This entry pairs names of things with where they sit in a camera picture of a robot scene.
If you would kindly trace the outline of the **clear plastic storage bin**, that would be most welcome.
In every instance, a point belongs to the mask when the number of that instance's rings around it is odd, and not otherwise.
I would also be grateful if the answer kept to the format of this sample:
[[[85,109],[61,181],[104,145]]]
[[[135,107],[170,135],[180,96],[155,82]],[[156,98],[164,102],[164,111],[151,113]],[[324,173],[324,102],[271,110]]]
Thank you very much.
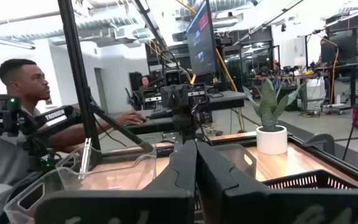
[[[119,155],[91,146],[64,157],[56,169],[67,190],[141,190],[157,176],[157,150],[124,148]]]
[[[213,146],[226,159],[231,161],[243,173],[256,178],[257,159],[240,144]]]
[[[11,224],[35,224],[37,207],[50,194],[63,190],[57,170],[52,170],[21,190],[4,207]]]

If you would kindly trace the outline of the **green snake plant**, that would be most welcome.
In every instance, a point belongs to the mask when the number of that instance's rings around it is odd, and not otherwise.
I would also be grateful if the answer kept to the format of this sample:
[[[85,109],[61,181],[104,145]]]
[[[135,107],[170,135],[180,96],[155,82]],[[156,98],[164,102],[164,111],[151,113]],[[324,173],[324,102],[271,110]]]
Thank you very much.
[[[295,91],[292,91],[278,100],[278,94],[281,91],[281,87],[276,91],[272,81],[267,79],[262,85],[262,90],[259,91],[259,102],[256,102],[253,99],[253,96],[247,87],[243,87],[245,96],[252,103],[256,115],[261,120],[262,131],[273,133],[282,130],[282,128],[279,128],[277,125],[279,117],[282,115],[285,108],[297,98],[299,92],[302,91],[305,86],[306,83],[302,83]]]

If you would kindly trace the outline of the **black keyboard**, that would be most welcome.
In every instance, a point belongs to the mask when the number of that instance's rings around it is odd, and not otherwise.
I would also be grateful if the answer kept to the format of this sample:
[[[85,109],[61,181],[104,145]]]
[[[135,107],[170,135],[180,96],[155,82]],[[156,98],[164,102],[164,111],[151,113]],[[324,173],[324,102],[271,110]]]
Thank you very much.
[[[172,110],[158,111],[146,116],[147,119],[169,118],[173,116]]]

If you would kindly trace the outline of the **grey table corner bracket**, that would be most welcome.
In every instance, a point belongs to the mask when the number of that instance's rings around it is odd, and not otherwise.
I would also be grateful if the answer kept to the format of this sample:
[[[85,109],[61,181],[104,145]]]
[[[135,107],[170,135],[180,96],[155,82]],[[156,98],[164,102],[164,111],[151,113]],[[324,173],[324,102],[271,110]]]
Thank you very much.
[[[319,144],[323,145],[322,151],[333,156],[336,155],[334,138],[330,134],[315,134],[303,143],[305,147],[316,146]]]

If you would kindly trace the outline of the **black computer monitor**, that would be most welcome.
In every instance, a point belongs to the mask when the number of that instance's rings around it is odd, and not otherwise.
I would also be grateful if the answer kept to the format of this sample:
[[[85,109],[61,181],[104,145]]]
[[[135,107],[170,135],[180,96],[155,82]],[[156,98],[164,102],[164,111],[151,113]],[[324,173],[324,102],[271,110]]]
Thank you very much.
[[[204,0],[186,29],[192,72],[196,75],[214,73],[217,67],[216,39],[209,0]]]

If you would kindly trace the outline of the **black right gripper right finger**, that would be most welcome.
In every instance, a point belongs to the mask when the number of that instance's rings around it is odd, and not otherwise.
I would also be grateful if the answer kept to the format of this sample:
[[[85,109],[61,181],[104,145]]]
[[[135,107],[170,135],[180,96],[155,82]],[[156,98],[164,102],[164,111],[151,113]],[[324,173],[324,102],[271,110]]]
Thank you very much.
[[[358,188],[300,187],[295,175],[259,182],[199,142],[196,182],[205,224],[358,224]]]

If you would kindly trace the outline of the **black slotted plastic basket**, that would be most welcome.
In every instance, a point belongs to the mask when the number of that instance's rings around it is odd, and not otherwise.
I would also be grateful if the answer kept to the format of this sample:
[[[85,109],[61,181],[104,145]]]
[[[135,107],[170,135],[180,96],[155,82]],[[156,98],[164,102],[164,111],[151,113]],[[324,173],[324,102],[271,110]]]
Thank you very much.
[[[271,189],[358,189],[326,170],[314,170],[263,181]]]

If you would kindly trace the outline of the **black slanted overhead frame bar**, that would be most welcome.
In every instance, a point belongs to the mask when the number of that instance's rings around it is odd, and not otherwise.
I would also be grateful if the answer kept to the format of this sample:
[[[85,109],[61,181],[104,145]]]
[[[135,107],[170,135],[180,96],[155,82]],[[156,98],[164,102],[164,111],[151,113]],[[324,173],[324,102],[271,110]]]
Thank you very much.
[[[156,20],[154,19],[150,7],[147,3],[147,0],[131,0],[135,6],[135,8],[141,14],[145,24],[150,29],[152,34],[154,35],[156,41],[159,43],[159,46],[164,50],[167,50],[167,43],[163,38],[163,35],[160,31],[159,26],[157,25]]]

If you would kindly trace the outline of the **dark office desk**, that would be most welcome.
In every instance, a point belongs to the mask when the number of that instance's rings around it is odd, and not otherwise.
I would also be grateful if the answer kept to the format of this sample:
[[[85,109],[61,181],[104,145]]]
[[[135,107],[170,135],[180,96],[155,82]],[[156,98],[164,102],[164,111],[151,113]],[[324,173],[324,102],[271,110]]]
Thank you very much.
[[[210,112],[216,110],[226,110],[240,108],[244,106],[245,94],[234,91],[223,91],[223,96],[210,98],[207,104],[201,105],[196,113]],[[126,126],[134,134],[147,134],[156,132],[175,132],[179,131],[179,123],[175,123],[173,116],[167,118],[148,119],[140,125]]]

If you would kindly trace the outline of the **person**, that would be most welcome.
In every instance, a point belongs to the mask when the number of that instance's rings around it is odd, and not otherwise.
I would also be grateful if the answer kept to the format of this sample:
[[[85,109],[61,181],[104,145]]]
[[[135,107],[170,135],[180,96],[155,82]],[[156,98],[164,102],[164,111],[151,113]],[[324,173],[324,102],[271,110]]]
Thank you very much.
[[[20,98],[21,109],[31,116],[40,114],[36,108],[41,100],[50,99],[50,88],[44,72],[32,61],[9,59],[0,65],[0,79],[7,94]],[[35,182],[43,173],[29,170],[28,152],[17,145],[17,137],[0,136],[0,224],[8,224],[4,206],[22,190]]]
[[[139,81],[139,90],[140,91],[148,90],[149,83],[150,83],[150,76],[149,75],[142,76]]]

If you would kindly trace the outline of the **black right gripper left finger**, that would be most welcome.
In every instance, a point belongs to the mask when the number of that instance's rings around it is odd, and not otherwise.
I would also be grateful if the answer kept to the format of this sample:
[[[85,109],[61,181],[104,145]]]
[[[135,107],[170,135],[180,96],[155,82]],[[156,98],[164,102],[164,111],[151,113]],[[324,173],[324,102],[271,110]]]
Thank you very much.
[[[194,224],[196,158],[187,141],[142,190],[55,192],[36,208],[35,224]]]

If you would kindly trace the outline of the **white round plant pot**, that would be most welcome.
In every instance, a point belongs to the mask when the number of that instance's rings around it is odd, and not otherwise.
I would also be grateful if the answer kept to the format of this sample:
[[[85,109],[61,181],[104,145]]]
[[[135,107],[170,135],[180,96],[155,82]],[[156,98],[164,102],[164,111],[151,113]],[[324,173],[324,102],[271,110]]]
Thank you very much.
[[[287,128],[276,125],[276,131],[264,131],[260,126],[256,129],[257,150],[262,154],[279,155],[287,152]]]

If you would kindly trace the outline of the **long ceiling light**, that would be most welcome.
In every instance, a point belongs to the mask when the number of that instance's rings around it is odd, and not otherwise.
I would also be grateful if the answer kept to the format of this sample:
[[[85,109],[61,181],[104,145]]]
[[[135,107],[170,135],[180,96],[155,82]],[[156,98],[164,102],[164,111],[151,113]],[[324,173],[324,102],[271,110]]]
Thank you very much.
[[[11,47],[18,47],[18,48],[22,48],[22,49],[28,49],[28,50],[35,50],[36,47],[30,44],[25,44],[22,42],[15,42],[15,41],[11,41],[11,40],[5,40],[5,39],[0,39],[0,44],[3,45],[8,45]]]

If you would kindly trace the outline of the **white barrel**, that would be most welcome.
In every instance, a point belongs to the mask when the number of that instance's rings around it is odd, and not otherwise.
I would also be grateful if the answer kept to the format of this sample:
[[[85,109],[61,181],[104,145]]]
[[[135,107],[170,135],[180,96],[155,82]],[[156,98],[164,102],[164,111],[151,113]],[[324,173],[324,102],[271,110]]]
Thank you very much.
[[[309,111],[318,111],[325,99],[324,78],[319,77],[309,79],[306,83],[306,109]]]

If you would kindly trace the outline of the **black diagonal frame strut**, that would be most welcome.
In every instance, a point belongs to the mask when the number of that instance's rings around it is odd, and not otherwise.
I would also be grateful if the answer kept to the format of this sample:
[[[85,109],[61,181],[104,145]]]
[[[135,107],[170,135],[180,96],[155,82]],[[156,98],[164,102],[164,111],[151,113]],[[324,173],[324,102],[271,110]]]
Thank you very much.
[[[90,108],[93,113],[97,114],[101,119],[110,124],[115,130],[125,135],[125,137],[130,139],[132,142],[138,144],[145,153],[149,153],[154,150],[153,145],[151,145],[147,141],[142,140],[130,130],[120,125],[114,118],[110,117],[110,115],[104,112],[96,103],[90,103]]]

